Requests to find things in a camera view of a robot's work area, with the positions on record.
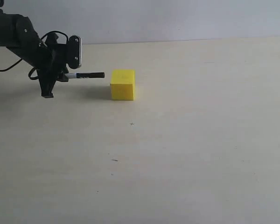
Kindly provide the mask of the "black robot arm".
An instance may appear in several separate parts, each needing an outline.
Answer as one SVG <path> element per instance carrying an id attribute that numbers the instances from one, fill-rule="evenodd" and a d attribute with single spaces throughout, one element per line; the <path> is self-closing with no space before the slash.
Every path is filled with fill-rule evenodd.
<path id="1" fill-rule="evenodd" d="M 6 14 L 0 1 L 0 47 L 5 47 L 21 61 L 32 66 L 28 77 L 38 80 L 41 96 L 53 98 L 56 81 L 67 72 L 66 44 L 57 42 L 58 32 L 48 32 L 40 38 L 31 20 L 20 14 Z"/>

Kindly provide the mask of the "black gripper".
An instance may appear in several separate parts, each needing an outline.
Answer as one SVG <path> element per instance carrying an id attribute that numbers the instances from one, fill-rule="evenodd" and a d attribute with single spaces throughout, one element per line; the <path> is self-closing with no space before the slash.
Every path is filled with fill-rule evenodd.
<path id="1" fill-rule="evenodd" d="M 17 34 L 8 35 L 8 50 L 17 55 L 20 59 L 10 65 L 12 69 L 20 62 L 25 61 L 37 70 L 38 81 L 41 88 L 41 96 L 53 98 L 52 93 L 56 81 L 68 82 L 69 73 L 66 59 L 68 53 L 68 36 L 65 43 L 59 43 L 57 32 L 48 32 L 42 38 L 37 33 L 29 33 L 22 37 Z"/>

